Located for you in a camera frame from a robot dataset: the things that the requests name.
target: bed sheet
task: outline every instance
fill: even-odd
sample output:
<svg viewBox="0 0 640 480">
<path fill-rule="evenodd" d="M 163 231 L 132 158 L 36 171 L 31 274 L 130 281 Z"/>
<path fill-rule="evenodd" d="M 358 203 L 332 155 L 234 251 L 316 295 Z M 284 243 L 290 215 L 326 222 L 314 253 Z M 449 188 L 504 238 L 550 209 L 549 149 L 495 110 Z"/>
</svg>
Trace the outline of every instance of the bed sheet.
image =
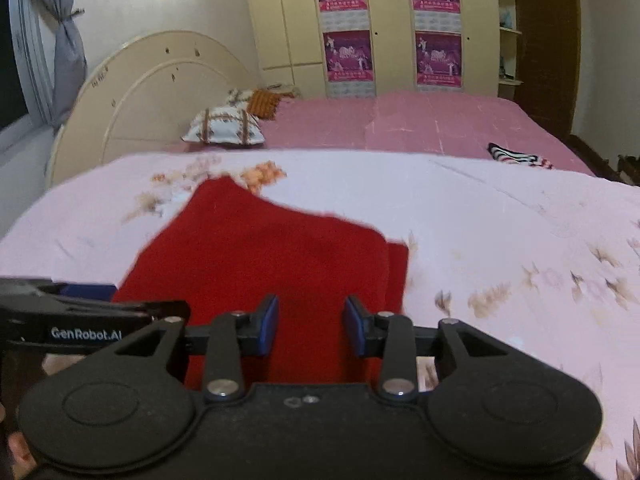
<svg viewBox="0 0 640 480">
<path fill-rule="evenodd" d="M 262 187 L 265 199 L 409 245 L 403 308 L 415 324 L 459 318 L 587 384 L 604 409 L 588 464 L 607 480 L 631 478 L 640 455 L 635 187 L 426 154 L 132 155 L 49 191 L 0 241 L 0 275 L 119 284 L 203 178 L 229 173 L 247 185 L 267 167 L 287 176 Z M 420 373 L 433 387 L 432 361 Z"/>
<path fill-rule="evenodd" d="M 261 121 L 268 148 L 350 148 L 491 159 L 494 142 L 541 155 L 560 170 L 592 174 L 516 104 L 461 92 L 393 92 L 377 98 L 284 101 Z"/>
</svg>

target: pink bed sheet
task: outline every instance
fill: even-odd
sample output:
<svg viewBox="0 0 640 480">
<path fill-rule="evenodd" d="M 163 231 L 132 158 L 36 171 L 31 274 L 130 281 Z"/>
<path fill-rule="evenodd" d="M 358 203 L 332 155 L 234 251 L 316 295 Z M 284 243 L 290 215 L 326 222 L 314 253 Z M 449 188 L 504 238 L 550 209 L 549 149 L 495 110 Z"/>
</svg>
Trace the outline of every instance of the pink bed sheet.
<svg viewBox="0 0 640 480">
<path fill-rule="evenodd" d="M 261 121 L 267 148 L 351 148 L 491 158 L 490 142 L 592 174 L 516 104 L 464 93 L 395 92 L 366 99 L 283 101 Z"/>
</svg>

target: dark window pane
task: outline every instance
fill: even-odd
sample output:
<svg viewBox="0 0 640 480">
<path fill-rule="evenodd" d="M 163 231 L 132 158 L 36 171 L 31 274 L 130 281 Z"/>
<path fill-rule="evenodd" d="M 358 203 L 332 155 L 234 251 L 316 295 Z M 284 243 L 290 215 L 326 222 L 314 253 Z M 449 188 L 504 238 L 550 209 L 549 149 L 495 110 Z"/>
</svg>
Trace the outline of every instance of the dark window pane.
<svg viewBox="0 0 640 480">
<path fill-rule="evenodd" d="M 15 66 L 14 45 L 9 23 L 9 0 L 0 0 L 0 130 L 29 111 Z"/>
</svg>

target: folded red garment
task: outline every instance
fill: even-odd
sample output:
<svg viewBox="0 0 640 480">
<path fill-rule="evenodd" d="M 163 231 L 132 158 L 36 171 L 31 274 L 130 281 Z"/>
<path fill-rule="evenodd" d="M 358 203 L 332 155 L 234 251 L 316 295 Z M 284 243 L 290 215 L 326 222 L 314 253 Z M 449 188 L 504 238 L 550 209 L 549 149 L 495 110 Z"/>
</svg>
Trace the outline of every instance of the folded red garment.
<svg viewBox="0 0 640 480">
<path fill-rule="evenodd" d="M 372 312 L 399 312 L 408 250 L 370 228 L 277 206 L 231 178 L 208 180 L 138 257 L 113 301 L 185 300 L 190 324 L 252 311 L 267 294 L 280 298 L 269 358 L 247 359 L 245 380 L 340 383 L 368 380 L 344 332 L 345 298 Z M 202 358 L 186 384 L 199 388 Z"/>
</svg>

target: curtain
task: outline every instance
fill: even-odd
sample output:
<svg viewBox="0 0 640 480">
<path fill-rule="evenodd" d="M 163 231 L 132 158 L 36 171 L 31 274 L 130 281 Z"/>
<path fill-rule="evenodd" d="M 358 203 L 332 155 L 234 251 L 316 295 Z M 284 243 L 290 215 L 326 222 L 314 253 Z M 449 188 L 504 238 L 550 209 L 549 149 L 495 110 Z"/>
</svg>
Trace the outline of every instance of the curtain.
<svg viewBox="0 0 640 480">
<path fill-rule="evenodd" d="M 73 10 L 74 0 L 42 0 L 58 20 L 54 56 L 53 117 L 51 125 L 62 126 L 71 113 L 86 78 L 86 59 L 74 17 L 84 10 Z"/>
</svg>

